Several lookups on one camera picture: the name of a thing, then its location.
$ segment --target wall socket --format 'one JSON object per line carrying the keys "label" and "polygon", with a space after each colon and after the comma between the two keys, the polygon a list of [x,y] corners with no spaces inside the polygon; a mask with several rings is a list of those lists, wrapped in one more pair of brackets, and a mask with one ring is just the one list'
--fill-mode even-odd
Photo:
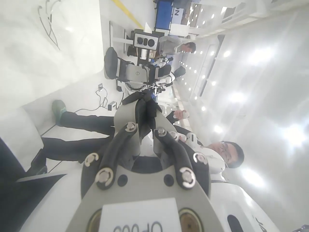
{"label": "wall socket", "polygon": [[103,89],[103,83],[100,83],[100,84],[98,85],[98,91],[100,92],[102,89]]}

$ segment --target hand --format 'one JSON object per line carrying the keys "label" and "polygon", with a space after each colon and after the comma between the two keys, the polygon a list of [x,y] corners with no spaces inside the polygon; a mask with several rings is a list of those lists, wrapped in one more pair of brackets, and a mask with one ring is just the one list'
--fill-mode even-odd
{"label": "hand", "polygon": [[187,138],[185,136],[179,136],[179,140],[181,140],[181,141],[183,141],[185,143]]}
{"label": "hand", "polygon": [[177,111],[174,111],[174,115],[177,119],[179,120],[182,120],[183,119],[183,112],[187,112],[186,110],[177,110]]}

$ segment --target white label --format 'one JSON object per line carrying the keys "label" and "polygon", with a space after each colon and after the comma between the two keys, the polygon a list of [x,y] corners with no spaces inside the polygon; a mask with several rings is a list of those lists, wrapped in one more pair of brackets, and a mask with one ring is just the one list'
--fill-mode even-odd
{"label": "white label", "polygon": [[172,23],[173,24],[181,24],[182,15],[183,15],[183,9],[174,8],[173,9]]}
{"label": "white label", "polygon": [[181,232],[175,198],[106,204],[99,232]]}

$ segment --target dark pants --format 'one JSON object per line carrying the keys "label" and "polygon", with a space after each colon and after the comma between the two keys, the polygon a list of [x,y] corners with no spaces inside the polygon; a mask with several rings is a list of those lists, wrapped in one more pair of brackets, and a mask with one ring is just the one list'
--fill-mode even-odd
{"label": "dark pants", "polygon": [[73,112],[64,112],[60,123],[63,127],[84,129],[108,135],[106,138],[64,141],[57,138],[42,137],[44,148],[42,156],[54,160],[82,161],[87,155],[98,151],[113,139],[115,134],[114,117],[80,116]]}

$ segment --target green shoe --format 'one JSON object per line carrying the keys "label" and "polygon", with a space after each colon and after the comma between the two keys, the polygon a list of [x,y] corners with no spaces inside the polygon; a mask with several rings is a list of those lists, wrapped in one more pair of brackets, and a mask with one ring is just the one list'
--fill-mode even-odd
{"label": "green shoe", "polygon": [[62,100],[55,100],[52,104],[52,110],[56,118],[56,125],[62,127],[60,123],[61,115],[66,112],[64,102]]}

